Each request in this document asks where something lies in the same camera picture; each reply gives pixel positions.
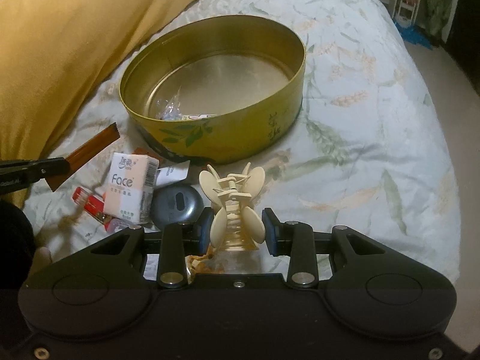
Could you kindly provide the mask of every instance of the green cloth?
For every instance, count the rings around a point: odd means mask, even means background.
[[[452,9],[452,0],[427,0],[427,33],[440,39],[442,29],[448,23],[450,11]]]

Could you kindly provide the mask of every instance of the plastic bag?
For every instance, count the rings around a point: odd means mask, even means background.
[[[156,119],[160,120],[182,120],[182,113],[180,112],[180,89],[175,96],[173,96],[170,101],[166,103],[165,108],[162,112],[158,112],[155,116]],[[157,108],[161,109],[160,103],[164,102],[165,100],[157,100]]]

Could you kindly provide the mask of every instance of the yellow pillow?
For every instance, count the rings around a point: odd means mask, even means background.
[[[191,1],[0,0],[0,160],[47,155],[88,93]]]

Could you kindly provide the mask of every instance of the white comforter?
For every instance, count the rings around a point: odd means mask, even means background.
[[[266,186],[256,211],[316,231],[348,225],[446,275],[458,277],[460,211],[452,163],[427,87],[377,0],[199,0],[160,35],[226,14],[259,15],[294,30],[308,51],[303,108],[285,138],[250,159]],[[37,183],[25,212],[55,260],[106,236],[71,200],[78,185],[102,185],[113,151],[142,145],[119,101],[132,55],[85,104],[51,156],[66,155],[112,122],[122,138],[55,193]],[[218,169],[239,171],[245,161]],[[198,169],[190,170],[195,182]],[[227,271],[286,272],[287,258],[222,256]],[[319,256],[325,277],[328,262]]]

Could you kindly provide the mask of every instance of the white label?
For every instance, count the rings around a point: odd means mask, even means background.
[[[150,216],[150,206],[152,205],[153,188],[145,187],[140,207],[140,223],[148,222]]]
[[[207,117],[212,117],[217,115],[183,115],[181,120],[199,120],[199,119],[207,119]]]
[[[157,280],[158,258],[159,254],[147,254],[147,262],[143,277],[147,280]]]
[[[157,172],[155,188],[166,187],[167,185],[185,180],[188,175],[190,161],[176,163],[172,166],[160,168]]]

